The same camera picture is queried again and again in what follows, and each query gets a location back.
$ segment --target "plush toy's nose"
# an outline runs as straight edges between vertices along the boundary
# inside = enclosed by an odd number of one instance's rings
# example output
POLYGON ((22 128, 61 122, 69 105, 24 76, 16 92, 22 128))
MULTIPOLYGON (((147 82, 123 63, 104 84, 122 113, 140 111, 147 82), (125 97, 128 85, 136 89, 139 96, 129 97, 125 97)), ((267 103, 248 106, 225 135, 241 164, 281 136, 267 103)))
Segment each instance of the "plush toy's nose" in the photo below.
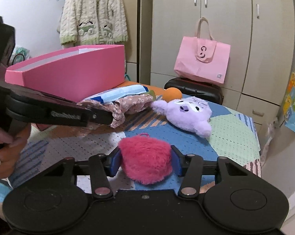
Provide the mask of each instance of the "plush toy's nose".
POLYGON ((180 111, 181 112, 188 112, 189 108, 188 108, 188 106, 180 106, 180 111))

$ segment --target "pink plush toy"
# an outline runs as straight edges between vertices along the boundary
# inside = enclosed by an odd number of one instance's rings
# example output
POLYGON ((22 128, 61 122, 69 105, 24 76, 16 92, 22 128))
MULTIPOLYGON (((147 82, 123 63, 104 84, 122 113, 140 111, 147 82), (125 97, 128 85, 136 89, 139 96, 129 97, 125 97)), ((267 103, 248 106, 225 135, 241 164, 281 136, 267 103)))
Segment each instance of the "pink plush toy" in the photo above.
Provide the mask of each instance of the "pink plush toy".
POLYGON ((151 107, 180 129, 194 132, 203 138, 212 134, 212 128, 208 123, 212 110, 205 100, 197 97, 176 99, 169 103, 157 100, 151 104, 151 107))
POLYGON ((118 147, 125 174, 142 184, 153 184, 171 174, 171 147, 162 140, 146 136, 122 139, 118 147))

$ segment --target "human hand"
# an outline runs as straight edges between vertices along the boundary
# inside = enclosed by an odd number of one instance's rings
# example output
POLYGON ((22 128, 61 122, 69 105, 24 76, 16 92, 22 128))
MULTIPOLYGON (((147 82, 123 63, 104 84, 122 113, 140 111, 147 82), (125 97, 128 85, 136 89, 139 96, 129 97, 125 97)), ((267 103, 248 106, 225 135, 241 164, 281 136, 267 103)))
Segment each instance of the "human hand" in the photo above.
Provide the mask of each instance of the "human hand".
POLYGON ((27 144, 30 132, 31 124, 28 124, 15 137, 12 137, 0 128, 0 144, 5 144, 0 149, 0 179, 7 178, 13 173, 20 152, 27 144))

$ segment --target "tote bag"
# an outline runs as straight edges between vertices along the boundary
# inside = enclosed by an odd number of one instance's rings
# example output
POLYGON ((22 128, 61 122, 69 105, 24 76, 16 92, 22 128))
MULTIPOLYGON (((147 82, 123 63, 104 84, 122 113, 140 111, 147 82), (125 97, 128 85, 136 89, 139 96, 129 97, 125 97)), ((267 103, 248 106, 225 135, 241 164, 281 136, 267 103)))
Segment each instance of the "tote bag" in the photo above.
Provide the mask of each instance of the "tote bag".
POLYGON ((191 80, 223 84, 228 66, 230 45, 217 42, 211 35, 210 40, 200 38, 200 18, 195 37, 183 37, 175 63, 175 72, 191 80))

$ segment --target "orange ball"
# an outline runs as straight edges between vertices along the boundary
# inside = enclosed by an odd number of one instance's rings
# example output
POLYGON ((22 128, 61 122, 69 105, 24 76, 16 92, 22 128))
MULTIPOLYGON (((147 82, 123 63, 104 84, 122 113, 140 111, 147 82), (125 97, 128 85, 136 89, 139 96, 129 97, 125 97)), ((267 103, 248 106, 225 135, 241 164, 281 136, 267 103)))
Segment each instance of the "orange ball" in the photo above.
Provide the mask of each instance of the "orange ball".
POLYGON ((163 93, 163 100, 166 102, 170 102, 174 99, 182 99, 181 91, 175 87, 170 87, 166 89, 163 93))

